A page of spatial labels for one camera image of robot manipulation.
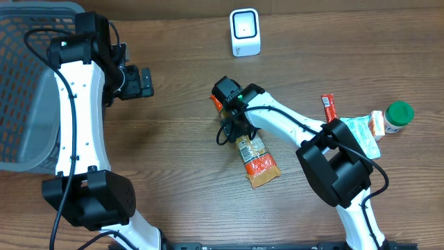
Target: mesh basket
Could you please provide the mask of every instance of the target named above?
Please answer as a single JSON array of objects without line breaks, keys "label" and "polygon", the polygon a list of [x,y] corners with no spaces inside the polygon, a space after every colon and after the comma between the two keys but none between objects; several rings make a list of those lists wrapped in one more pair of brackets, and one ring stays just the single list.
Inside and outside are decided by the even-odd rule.
[{"label": "mesh basket", "polygon": [[[54,174],[58,160],[60,104],[54,73],[23,43],[32,28],[74,32],[75,3],[0,3],[0,169]],[[30,36],[46,54],[58,33]]]}]

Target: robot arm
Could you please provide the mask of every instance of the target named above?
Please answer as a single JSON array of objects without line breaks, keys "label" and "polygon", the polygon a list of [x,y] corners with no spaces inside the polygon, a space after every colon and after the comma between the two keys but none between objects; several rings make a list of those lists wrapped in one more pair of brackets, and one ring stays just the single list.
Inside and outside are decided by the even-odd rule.
[{"label": "robot arm", "polygon": [[[108,21],[86,12],[75,18],[76,34],[53,38],[49,61],[70,84],[76,108],[76,168],[62,216],[72,226],[90,231],[119,232],[126,249],[167,250],[162,232],[136,210],[135,191],[127,178],[111,172],[103,139],[103,111],[115,97],[122,100],[153,95],[149,69],[142,79],[126,66],[126,45],[111,46]],[[113,60],[116,46],[121,55]],[[59,209],[71,169],[72,116],[66,86],[55,74],[60,96],[60,152],[56,178],[43,181],[43,197]]]},{"label": "robot arm", "polygon": [[[244,113],[235,121],[235,134],[249,134],[252,127],[262,128],[279,137],[294,149],[302,169],[314,192],[327,204],[336,207],[344,225],[347,243],[351,249],[377,249],[370,236],[364,214],[361,209],[362,200],[370,194],[369,175],[373,167],[360,161],[359,157],[340,149],[330,161],[323,153],[336,145],[324,140],[325,136],[334,138],[347,147],[364,155],[361,147],[353,137],[348,127],[338,119],[329,124],[304,117],[277,102],[261,87],[250,84],[242,89],[238,83],[226,76],[218,81],[212,94],[224,105],[226,111],[232,115]],[[264,109],[248,110],[261,107]],[[267,107],[277,108],[302,122],[308,128],[316,131],[314,135],[301,126],[295,124],[288,117],[276,110],[267,110]],[[384,235],[378,229],[370,201],[366,202],[370,225],[375,234],[378,246],[385,241]]]}]

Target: small cylinder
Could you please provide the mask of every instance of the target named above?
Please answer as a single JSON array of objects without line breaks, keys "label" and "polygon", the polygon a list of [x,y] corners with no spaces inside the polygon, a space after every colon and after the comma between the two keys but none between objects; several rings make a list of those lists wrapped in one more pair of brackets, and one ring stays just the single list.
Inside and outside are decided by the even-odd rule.
[{"label": "small cylinder", "polygon": [[386,133],[397,133],[413,120],[415,112],[405,101],[395,101],[384,113]]}]

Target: wire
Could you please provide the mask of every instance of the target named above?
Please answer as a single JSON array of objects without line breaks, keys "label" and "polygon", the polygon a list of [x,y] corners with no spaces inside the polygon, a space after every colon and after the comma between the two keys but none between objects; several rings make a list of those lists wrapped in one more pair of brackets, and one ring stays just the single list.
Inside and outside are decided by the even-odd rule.
[{"label": "wire", "polygon": [[111,28],[114,30],[114,33],[116,33],[116,38],[117,38],[117,50],[116,50],[116,54],[113,56],[112,60],[115,63],[118,63],[121,57],[121,52],[120,52],[120,37],[119,37],[119,32],[117,32],[116,26],[111,22],[108,21],[108,24],[111,26]]},{"label": "wire", "polygon": [[69,170],[69,177],[66,184],[65,191],[63,192],[62,201],[60,202],[59,208],[57,210],[57,215],[55,216],[55,221],[53,225],[53,230],[51,232],[51,239],[49,240],[49,249],[54,249],[54,242],[56,241],[56,234],[58,229],[58,224],[60,223],[60,218],[62,217],[63,209],[65,208],[65,204],[67,202],[68,194],[71,192],[71,186],[72,186],[72,179],[74,175],[74,171],[76,168],[76,161],[77,161],[77,121],[76,121],[76,106],[74,105],[74,98],[75,96],[72,94],[72,90],[69,87],[67,79],[60,73],[60,71],[55,68],[47,59],[43,58],[34,48],[29,44],[29,36],[36,32],[42,32],[42,31],[51,31],[51,32],[57,32],[57,33],[63,33],[67,35],[72,35],[69,31],[64,31],[56,28],[35,28],[31,29],[27,32],[25,32],[23,41],[24,44],[28,47],[28,49],[37,56],[46,66],[51,68],[62,80],[63,84],[65,85],[65,88],[67,89],[68,96],[69,96],[69,103],[71,104],[71,119],[72,119],[72,152],[71,152],[71,169]]},{"label": "wire", "polygon": [[125,236],[123,236],[121,233],[119,233],[118,231],[106,231],[104,233],[101,233],[99,235],[97,235],[96,237],[93,237],[91,240],[89,240],[88,242],[84,243],[83,246],[79,247],[77,250],[83,250],[86,249],[87,247],[89,247],[92,243],[96,242],[98,239],[107,236],[107,235],[114,235],[114,237],[119,237],[121,240],[123,240],[123,242],[125,242],[125,244],[127,244],[132,250],[138,250],[138,248],[133,245]]},{"label": "wire", "polygon": [[253,129],[253,133],[248,133],[248,139],[250,139],[250,140],[255,139],[255,136],[256,136],[258,130],[259,130],[258,128],[255,128],[255,129]]},{"label": "wire", "polygon": [[123,81],[122,81],[122,85],[120,85],[120,87],[118,89],[116,89],[113,93],[115,93],[116,91],[122,91],[122,87],[123,87],[123,85],[125,84],[125,81],[126,81],[125,73],[123,72],[123,70],[120,67],[117,67],[117,68],[120,69],[120,72],[122,72]]},{"label": "wire", "polygon": [[[279,108],[275,108],[275,107],[272,107],[272,106],[258,106],[258,107],[246,108],[245,110],[242,110],[242,111],[240,111],[240,112],[234,114],[233,116],[231,116],[231,117],[229,117],[229,118],[225,118],[225,119],[222,121],[221,128],[219,129],[219,131],[218,131],[218,133],[217,133],[217,136],[216,136],[216,143],[217,143],[218,145],[224,145],[224,144],[226,144],[226,143],[228,142],[228,140],[232,137],[232,131],[233,131],[232,128],[233,128],[234,126],[232,126],[232,128],[231,128],[231,130],[230,130],[230,133],[228,133],[227,139],[226,139],[224,142],[219,142],[219,137],[221,136],[221,133],[222,133],[223,129],[228,125],[229,122],[234,123],[234,119],[235,119],[235,118],[238,118],[239,116],[243,115],[245,112],[252,111],[252,110],[273,110],[273,111],[276,111],[276,112],[280,113],[281,115],[284,115],[286,118],[290,119],[292,122],[294,122],[295,124],[297,124],[299,127],[301,127],[302,129],[304,129],[305,131],[308,131],[308,132],[310,132],[310,133],[312,133],[312,134],[314,134],[314,135],[319,135],[319,136],[321,136],[321,134],[320,134],[318,131],[313,130],[313,129],[310,128],[308,125],[303,124],[302,122],[298,121],[296,118],[294,118],[294,117],[292,117],[291,115],[287,114],[287,113],[284,112],[283,110],[280,110]],[[383,191],[385,191],[385,190],[389,187],[389,178],[388,178],[386,172],[382,169],[382,167],[380,167],[376,162],[374,162],[373,160],[371,160],[371,159],[368,158],[367,156],[364,156],[364,155],[360,154],[359,152],[357,152],[357,151],[355,151],[355,150],[353,150],[353,149],[351,149],[351,148],[349,148],[349,147],[347,147],[347,146],[345,146],[345,145],[343,145],[343,144],[337,142],[337,141],[334,140],[332,137],[325,136],[325,139],[329,140],[329,142],[331,142],[332,144],[335,144],[335,145],[336,145],[337,147],[339,147],[340,149],[345,150],[345,151],[348,151],[349,153],[353,153],[354,155],[358,156],[361,160],[363,160],[363,161],[367,162],[368,164],[372,165],[372,166],[375,167],[375,168],[381,173],[381,175],[384,177],[384,181],[385,181],[384,186],[383,186],[381,189],[379,189],[379,190],[377,190],[377,191],[375,191],[375,192],[369,194],[368,196],[366,196],[366,197],[362,200],[362,203],[361,203],[362,213],[364,214],[364,218],[365,218],[365,220],[366,220],[368,230],[370,231],[370,236],[371,236],[372,239],[375,241],[376,248],[377,248],[378,250],[380,250],[381,247],[379,246],[379,243],[377,242],[376,235],[373,233],[372,226],[370,225],[370,220],[368,219],[368,215],[367,215],[367,212],[366,212],[366,209],[367,209],[367,207],[366,207],[366,202],[367,202],[370,198],[375,197],[375,196],[377,196],[378,194],[381,194]]]}]

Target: wooden table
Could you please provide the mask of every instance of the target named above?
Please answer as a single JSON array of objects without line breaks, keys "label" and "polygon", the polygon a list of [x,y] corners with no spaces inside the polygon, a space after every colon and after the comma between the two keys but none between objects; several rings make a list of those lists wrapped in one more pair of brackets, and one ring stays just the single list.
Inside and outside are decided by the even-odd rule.
[{"label": "wooden table", "polygon": [[[116,101],[105,139],[113,171],[135,186],[138,210],[173,241],[205,244],[344,240],[334,208],[309,187],[294,151],[261,132],[282,176],[253,190],[236,150],[216,145],[208,99],[229,76],[256,83],[298,112],[325,120],[320,95],[341,117],[408,101],[414,121],[379,142],[390,187],[372,199],[390,240],[444,247],[444,10],[327,12],[261,17],[259,56],[234,58],[228,18],[119,22],[131,63],[150,67],[155,96]],[[55,210],[40,193],[51,176],[3,172],[1,249],[46,249]],[[373,189],[382,177],[371,175]],[[96,233],[64,219],[57,249]],[[104,249],[102,239],[92,249]]]}]

